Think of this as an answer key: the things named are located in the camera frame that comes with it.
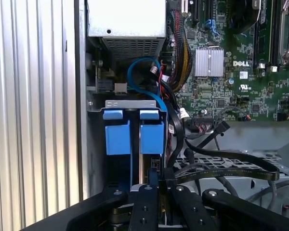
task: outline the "heatsink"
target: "heatsink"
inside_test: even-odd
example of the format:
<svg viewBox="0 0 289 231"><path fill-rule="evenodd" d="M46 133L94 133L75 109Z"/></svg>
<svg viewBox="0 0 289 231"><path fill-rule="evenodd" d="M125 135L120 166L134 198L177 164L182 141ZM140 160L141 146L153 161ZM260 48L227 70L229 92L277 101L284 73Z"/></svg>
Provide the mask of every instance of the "heatsink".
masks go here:
<svg viewBox="0 0 289 231"><path fill-rule="evenodd" d="M166 38L166 0L88 0L88 36L117 61L157 57Z"/></svg>
<svg viewBox="0 0 289 231"><path fill-rule="evenodd" d="M194 76L200 78L223 76L224 50L199 48L195 50Z"/></svg>

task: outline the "motherboard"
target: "motherboard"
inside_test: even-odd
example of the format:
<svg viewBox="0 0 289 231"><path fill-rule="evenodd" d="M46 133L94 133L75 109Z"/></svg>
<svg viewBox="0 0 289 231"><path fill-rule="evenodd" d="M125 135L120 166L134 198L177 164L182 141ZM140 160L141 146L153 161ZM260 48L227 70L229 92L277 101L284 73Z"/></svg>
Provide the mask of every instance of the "motherboard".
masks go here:
<svg viewBox="0 0 289 231"><path fill-rule="evenodd" d="M220 76L198 74L201 64L194 60L193 71L176 94L178 104L190 115L214 118L223 108L237 106L249 114L252 121L289 120L289 65L282 64L276 46L280 41L276 41L279 31L275 27L280 26L278 14L281 14L280 9L276 10L276 4L281 6L282 1L260 2L261 13L257 23L242 33L234 34L229 29L233 11L231 1L189 1L184 26L195 59L206 49L216 51L210 55L214 55L217 62L218 51L223 54L223 73ZM228 121L243 119L238 112L231 111L224 117Z"/></svg>

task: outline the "black fan duct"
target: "black fan duct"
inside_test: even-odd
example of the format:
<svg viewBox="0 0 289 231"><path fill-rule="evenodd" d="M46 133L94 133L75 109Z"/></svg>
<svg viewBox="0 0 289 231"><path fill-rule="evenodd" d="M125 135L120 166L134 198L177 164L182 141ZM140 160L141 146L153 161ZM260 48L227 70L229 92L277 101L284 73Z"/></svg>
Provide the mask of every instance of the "black fan duct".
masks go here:
<svg viewBox="0 0 289 231"><path fill-rule="evenodd" d="M250 29L259 19L261 0L233 0L230 28L234 34Z"/></svg>

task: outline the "sheet metal panel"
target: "sheet metal panel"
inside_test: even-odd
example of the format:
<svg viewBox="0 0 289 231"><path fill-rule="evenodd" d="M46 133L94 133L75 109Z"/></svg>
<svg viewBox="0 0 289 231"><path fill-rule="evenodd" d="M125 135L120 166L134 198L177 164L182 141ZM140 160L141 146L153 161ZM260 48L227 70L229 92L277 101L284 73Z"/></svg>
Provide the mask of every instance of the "sheet metal panel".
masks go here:
<svg viewBox="0 0 289 231"><path fill-rule="evenodd" d="M73 0L0 0L0 230L79 201L73 15Z"/></svg>

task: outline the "blue plastic tab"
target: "blue plastic tab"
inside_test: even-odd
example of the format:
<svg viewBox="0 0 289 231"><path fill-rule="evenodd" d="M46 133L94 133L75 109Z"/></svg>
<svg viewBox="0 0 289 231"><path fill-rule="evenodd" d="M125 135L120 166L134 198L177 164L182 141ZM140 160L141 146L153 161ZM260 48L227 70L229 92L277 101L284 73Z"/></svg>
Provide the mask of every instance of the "blue plastic tab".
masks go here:
<svg viewBox="0 0 289 231"><path fill-rule="evenodd" d="M122 110L105 110L103 120L123 119Z"/></svg>
<svg viewBox="0 0 289 231"><path fill-rule="evenodd" d="M164 152L164 123L140 126L140 152L162 154Z"/></svg>
<svg viewBox="0 0 289 231"><path fill-rule="evenodd" d="M107 155L131 154L130 121L124 125L105 126Z"/></svg>
<svg viewBox="0 0 289 231"><path fill-rule="evenodd" d="M158 110L140 110L140 119L144 120L159 120Z"/></svg>

